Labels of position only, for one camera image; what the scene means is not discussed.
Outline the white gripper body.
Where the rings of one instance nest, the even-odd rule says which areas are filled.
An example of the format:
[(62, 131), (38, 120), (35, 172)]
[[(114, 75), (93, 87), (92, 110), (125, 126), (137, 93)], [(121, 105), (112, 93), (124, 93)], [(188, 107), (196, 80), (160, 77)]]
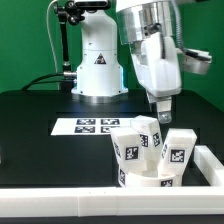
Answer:
[(155, 98), (181, 91), (179, 49), (171, 36), (156, 31), (138, 32), (130, 39), (130, 52), (138, 82)]

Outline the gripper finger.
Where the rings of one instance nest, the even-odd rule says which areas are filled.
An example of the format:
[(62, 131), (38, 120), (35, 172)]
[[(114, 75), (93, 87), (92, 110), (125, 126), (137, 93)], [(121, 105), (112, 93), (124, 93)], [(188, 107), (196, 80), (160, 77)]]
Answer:
[(171, 107), (171, 97), (160, 98), (156, 102), (158, 120), (161, 124), (170, 123), (172, 121)]

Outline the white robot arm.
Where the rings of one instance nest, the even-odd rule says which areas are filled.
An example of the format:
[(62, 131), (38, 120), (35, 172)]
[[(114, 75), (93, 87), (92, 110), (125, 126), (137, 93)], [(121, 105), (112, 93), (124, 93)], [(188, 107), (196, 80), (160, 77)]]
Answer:
[(74, 0), (82, 20), (83, 59), (76, 92), (88, 98), (125, 91), (116, 41), (130, 49), (135, 74), (158, 120), (172, 120), (172, 97), (181, 91), (180, 71), (205, 74), (208, 52), (184, 46), (178, 6), (199, 0), (115, 0), (117, 19), (105, 14), (110, 0)]

